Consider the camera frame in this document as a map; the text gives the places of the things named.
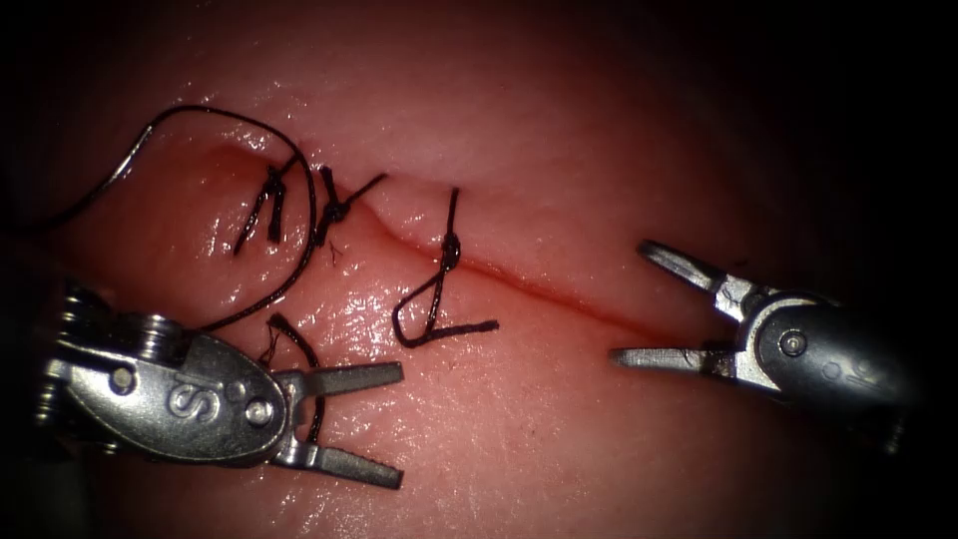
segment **stitch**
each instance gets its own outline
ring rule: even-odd
[[[452,325],[449,327],[435,328],[436,316],[439,313],[439,302],[442,299],[442,285],[446,279],[446,274],[453,271],[459,264],[461,255],[461,245],[459,237],[453,232],[453,223],[456,219],[456,204],[459,200],[459,188],[453,188],[452,198],[449,201],[449,215],[446,219],[446,234],[442,239],[442,259],[439,262],[439,271],[431,277],[425,284],[414,290],[412,293],[404,296],[399,304],[392,310],[392,327],[396,333],[396,339],[400,344],[407,348],[415,348],[438,338],[445,338],[453,335],[464,335],[467,333],[478,333],[494,331],[499,329],[498,320],[485,320],[479,323],[467,323],[461,325]],[[422,335],[416,338],[409,338],[402,332],[402,326],[399,323],[399,312],[407,303],[415,299],[427,289],[434,287],[432,293],[432,304],[429,307],[429,314],[426,317],[426,328]]]

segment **black suture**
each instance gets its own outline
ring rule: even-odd
[[[439,301],[442,299],[442,285],[446,279],[446,274],[453,271],[459,264],[461,255],[461,245],[459,237],[453,232],[453,223],[456,219],[456,204],[459,201],[459,188],[453,188],[452,198],[449,201],[449,217],[446,220],[446,234],[442,238],[442,259],[439,262],[439,271],[436,272],[426,283],[413,290],[410,294],[404,296],[399,304],[392,310],[392,327],[396,333],[396,339],[400,344],[407,348],[415,348],[438,338],[445,338],[453,335],[464,335],[467,333],[480,333],[494,331],[499,328],[498,320],[486,320],[479,323],[466,323],[461,325],[451,325],[449,327],[435,328],[436,316],[439,313]],[[429,307],[429,314],[426,316],[426,328],[422,335],[416,338],[409,338],[402,332],[402,326],[399,323],[399,312],[410,301],[424,293],[431,287],[434,287],[432,293],[432,304]]]
[[[262,365],[263,368],[269,369],[272,358],[276,355],[276,344],[279,342],[280,333],[273,332],[272,326],[268,323],[266,324],[266,328],[269,330],[269,346],[256,358],[256,362]]]
[[[336,193],[336,186],[332,182],[332,169],[326,165],[319,167],[319,177],[322,179],[322,184],[326,188],[326,194],[329,200],[326,202],[326,205],[322,207],[322,216],[319,218],[319,223],[316,224],[316,231],[313,235],[315,246],[322,247],[326,243],[326,235],[329,233],[329,227],[336,223],[342,223],[346,219],[346,216],[349,215],[349,210],[352,209],[352,203],[359,197],[365,195],[366,192],[375,187],[376,184],[384,180],[387,176],[385,173],[376,175],[375,178],[366,182],[366,185],[359,188],[359,191],[353,193],[341,202],[339,195]]]
[[[51,231],[53,229],[56,229],[68,223],[69,221],[71,221],[72,219],[80,215],[80,213],[82,213],[84,210],[89,208],[90,205],[95,203],[101,196],[103,196],[103,194],[108,189],[110,189],[110,187],[112,187],[118,180],[123,178],[130,171],[130,167],[131,167],[131,164],[133,163],[134,158],[137,156],[137,154],[140,153],[140,151],[143,149],[144,145],[146,144],[147,140],[164,121],[166,121],[172,116],[175,116],[176,114],[187,113],[187,112],[199,112],[204,114],[212,114],[216,116],[232,118],[234,120],[238,120],[240,122],[245,122],[253,126],[256,126],[274,135],[275,137],[283,141],[292,150],[292,158],[290,158],[290,161],[299,163],[300,166],[302,167],[303,177],[306,181],[306,189],[308,192],[308,202],[309,202],[309,227],[307,230],[308,238],[306,239],[306,242],[304,242],[305,245],[303,246],[302,253],[299,255],[299,261],[296,263],[296,267],[293,269],[292,273],[279,286],[277,286],[275,290],[267,294],[265,297],[261,298],[259,301],[257,301],[253,305],[250,305],[225,318],[208,323],[200,328],[203,331],[213,331],[215,329],[219,329],[226,325],[230,325],[231,323],[237,320],[246,318],[247,316],[253,314],[254,312],[259,311],[260,309],[266,307],[267,305],[273,303],[274,301],[282,297],[282,295],[285,294],[286,291],[289,290],[293,286],[293,284],[299,279],[299,276],[302,275],[302,272],[306,269],[306,266],[309,264],[310,257],[312,257],[312,252],[316,244],[316,241],[315,241],[316,228],[313,226],[313,224],[316,223],[316,215],[317,215],[316,188],[315,188],[315,184],[313,183],[312,171],[309,169],[309,163],[306,161],[306,157],[302,153],[302,150],[299,149],[299,147],[292,141],[290,137],[288,137],[286,134],[284,134],[282,131],[278,130],[277,128],[274,128],[270,126],[269,124],[250,118],[248,116],[233,113],[223,109],[217,109],[214,107],[207,107],[204,105],[180,105],[177,107],[167,109],[163,111],[162,113],[160,113],[159,115],[157,115],[153,120],[150,121],[150,123],[147,124],[145,128],[143,128],[143,131],[140,132],[140,135],[137,137],[136,142],[130,148],[130,151],[127,152],[126,157],[120,162],[120,165],[113,171],[113,173],[110,174],[110,176],[108,176],[102,182],[100,182],[96,187],[94,187],[86,195],[84,195],[79,201],[77,201],[72,206],[68,207],[67,209],[57,214],[54,214],[53,216],[50,216],[48,218],[40,219],[38,221],[29,223],[26,225],[18,225],[18,226],[13,226],[10,228],[12,229],[13,232],[42,233],[42,232]],[[335,194],[335,189],[331,190],[330,186],[327,186],[326,189],[328,191],[332,191]]]
[[[309,363],[309,366],[312,368],[319,368],[319,357],[316,355],[316,352],[312,349],[312,346],[306,342],[306,338],[302,336],[299,331],[296,331],[285,316],[277,312],[269,317],[269,320],[266,321],[266,325],[270,328],[270,338],[272,338],[273,329],[286,335],[296,347],[302,350],[302,353],[306,356],[306,363]],[[275,348],[276,339],[273,339],[270,344],[270,349],[275,352]],[[322,413],[325,409],[325,403],[325,399],[321,396],[316,398],[316,411],[312,415],[312,424],[309,425],[309,434],[306,436],[306,441],[309,443],[316,443],[316,439],[319,437],[319,425],[322,423]]]
[[[286,185],[282,182],[282,177],[289,172],[289,169],[296,163],[296,158],[293,156],[290,158],[282,169],[277,169],[273,165],[266,166],[266,180],[262,184],[262,189],[259,190],[259,195],[256,196],[255,202],[252,203],[252,209],[249,211],[249,216],[246,218],[246,223],[242,226],[242,230],[239,231],[239,237],[237,238],[236,244],[233,246],[233,256],[235,257],[240,253],[243,244],[246,243],[246,240],[249,239],[249,235],[252,233],[252,228],[256,225],[256,221],[259,219],[259,211],[262,209],[263,203],[266,202],[266,199],[272,197],[272,216],[269,220],[269,228],[266,233],[266,238],[278,244],[282,238],[282,233],[280,230],[280,223],[282,221],[282,203],[286,197]]]

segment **skin surface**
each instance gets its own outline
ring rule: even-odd
[[[651,31],[519,7],[204,3],[125,20],[113,46],[78,47],[85,76],[68,98],[29,113],[44,140],[19,149],[36,172],[16,194],[22,212],[75,200],[145,122],[181,103],[281,129],[314,170],[332,168],[342,197],[388,173],[282,301],[218,335],[257,356],[278,311],[325,365],[402,361],[403,383],[328,399],[320,442],[406,475],[391,492],[270,466],[91,457],[107,536],[740,536],[818,525],[842,472],[794,415],[734,387],[606,360],[611,347],[730,338],[703,296],[639,259],[642,238],[764,282],[820,278],[807,262],[814,234],[785,218],[768,179],[787,164],[763,159],[769,142],[737,130],[725,95],[690,84]],[[294,171],[283,242],[266,240],[267,203],[232,255],[266,166],[288,158],[263,135],[174,118],[127,178],[39,242],[121,309],[200,325],[243,308],[292,270],[306,223]],[[27,159],[44,154],[53,159]],[[462,260],[438,325],[496,318],[501,329],[405,349],[389,317],[436,271],[453,186]],[[776,240],[785,234],[788,245]],[[403,313],[407,334],[426,308],[424,298]],[[305,361],[281,340],[273,367]]]

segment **screw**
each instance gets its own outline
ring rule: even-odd
[[[255,398],[246,405],[246,421],[252,426],[266,426],[272,420],[272,404]]]
[[[778,348],[781,349],[781,352],[789,357],[797,357],[805,353],[805,347],[807,346],[807,341],[805,340],[805,335],[801,331],[796,331],[790,329],[782,334],[781,339],[778,341]]]
[[[133,373],[127,367],[120,367],[110,375],[110,388],[118,395],[126,395],[133,391],[135,382]]]

